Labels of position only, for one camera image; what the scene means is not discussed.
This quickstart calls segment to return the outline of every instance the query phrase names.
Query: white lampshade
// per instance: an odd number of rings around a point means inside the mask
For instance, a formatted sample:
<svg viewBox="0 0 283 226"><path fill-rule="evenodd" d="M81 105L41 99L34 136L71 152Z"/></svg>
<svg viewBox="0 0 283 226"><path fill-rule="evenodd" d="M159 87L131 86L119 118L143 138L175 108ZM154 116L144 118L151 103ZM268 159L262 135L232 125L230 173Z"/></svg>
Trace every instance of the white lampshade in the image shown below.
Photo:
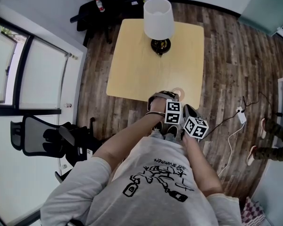
<svg viewBox="0 0 283 226"><path fill-rule="evenodd" d="M168 0L148 0L143 5L144 31L154 40L165 40L174 34L172 5Z"/></svg>

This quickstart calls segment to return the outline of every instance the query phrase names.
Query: wooden floor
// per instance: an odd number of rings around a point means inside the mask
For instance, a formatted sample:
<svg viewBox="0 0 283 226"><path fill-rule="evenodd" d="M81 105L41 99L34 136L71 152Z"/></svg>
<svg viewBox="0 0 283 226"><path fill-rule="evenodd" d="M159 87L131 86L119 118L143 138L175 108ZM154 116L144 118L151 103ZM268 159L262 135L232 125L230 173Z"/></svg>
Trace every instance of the wooden floor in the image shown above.
<svg viewBox="0 0 283 226"><path fill-rule="evenodd" d="M225 193L241 201L256 188L266 161L246 166L246 157L253 145L271 146L272 137L259 138L259 123L278 107L277 80L283 77L283 39L268 37L236 17L209 8L173 4L175 21L204 27L204 73L199 112L210 128L231 117L237 106L243 106L242 96L251 105L246 110L245 128L230 139L233 154L229 166L220 175ZM78 125L88 126L95 117L94 135L103 139L132 124L146 113L146 102L106 95L109 70L119 26L113 31L113 43L107 44L103 33L90 40L85 62L78 110ZM236 116L200 142L209 163L219 173L227 164L230 147L227 139L240 128Z"/></svg>

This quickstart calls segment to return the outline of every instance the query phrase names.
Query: person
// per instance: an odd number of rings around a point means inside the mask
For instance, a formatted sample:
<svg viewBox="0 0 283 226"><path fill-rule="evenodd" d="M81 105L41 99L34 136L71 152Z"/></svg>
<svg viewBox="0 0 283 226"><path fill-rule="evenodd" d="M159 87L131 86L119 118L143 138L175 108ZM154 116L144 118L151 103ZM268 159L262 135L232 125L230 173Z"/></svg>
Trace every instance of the person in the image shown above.
<svg viewBox="0 0 283 226"><path fill-rule="evenodd" d="M224 195L194 138L184 135L179 145L176 127L162 136L158 126L144 137L164 119L165 107L166 100L156 97L153 113L78 162L42 206L42 225L64 226L76 219L85 226L240 226L239 200Z"/></svg>
<svg viewBox="0 0 283 226"><path fill-rule="evenodd" d="M263 118L261 120L260 137L265 138L266 133L270 133L283 141L283 127L273 122L271 119ZM269 148L253 146L246 159L246 163L250 166L255 160L271 159L274 161L283 161L283 147Z"/></svg>

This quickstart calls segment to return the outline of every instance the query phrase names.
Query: black cable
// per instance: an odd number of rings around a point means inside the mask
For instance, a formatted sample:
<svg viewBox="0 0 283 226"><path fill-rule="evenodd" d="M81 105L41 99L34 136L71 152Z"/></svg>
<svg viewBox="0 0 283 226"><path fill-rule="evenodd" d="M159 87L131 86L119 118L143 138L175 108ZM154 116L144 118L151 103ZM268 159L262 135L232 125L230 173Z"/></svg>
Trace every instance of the black cable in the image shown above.
<svg viewBox="0 0 283 226"><path fill-rule="evenodd" d="M265 99L267 100L267 102L269 103L270 107L273 109L273 106L272 106L272 104L269 102L267 96L264 95L261 91L259 91L258 94L259 94L259 95L262 94L262 95L265 97ZM244 103L245 108L244 108L244 110L241 111L241 112L244 113L245 110L247 109L247 107L249 107L250 105L257 104L257 103L260 101L260 97L258 98L258 101L257 101L257 102L252 102L252 103L250 103L250 104L247 104L247 103L246 103L246 100L245 100L245 97L244 97L244 96L242 97L242 100L243 100L243 103ZM283 116L283 113L279 113L279 112L273 113L273 114L275 114L276 116L280 116L280 117ZM217 129L217 127L219 127L223 122L225 122L225 121L227 121L227 120L229 120L229 119L231 119L231 118L234 118L235 115L233 115L232 117L229 117L229 118L223 120L223 121L222 121L220 124L218 124L214 129L212 129L204 138L206 138L206 137L207 137L209 134L211 134L215 129Z"/></svg>
<svg viewBox="0 0 283 226"><path fill-rule="evenodd" d="M232 117L229 117L229 118L223 120L223 121L222 121L220 124L218 124L214 129L212 129L204 138L206 138L209 134L211 134L211 133L212 133L218 126L220 126L223 122L225 122L225 121L227 121L227 120L229 120L229 119L231 119L231 118L234 118L235 115L233 115Z"/></svg>

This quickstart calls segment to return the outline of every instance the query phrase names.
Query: tabletop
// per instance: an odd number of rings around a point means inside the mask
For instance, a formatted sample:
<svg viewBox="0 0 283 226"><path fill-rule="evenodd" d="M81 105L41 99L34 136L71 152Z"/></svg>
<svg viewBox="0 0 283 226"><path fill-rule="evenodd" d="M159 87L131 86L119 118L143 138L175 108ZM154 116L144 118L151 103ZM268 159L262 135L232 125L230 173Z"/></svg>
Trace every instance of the tabletop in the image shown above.
<svg viewBox="0 0 283 226"><path fill-rule="evenodd" d="M122 22L112 59L107 95L148 101L162 90L183 91L181 101L198 109L201 96L204 31L175 22L171 48L162 56L151 48L143 19Z"/></svg>

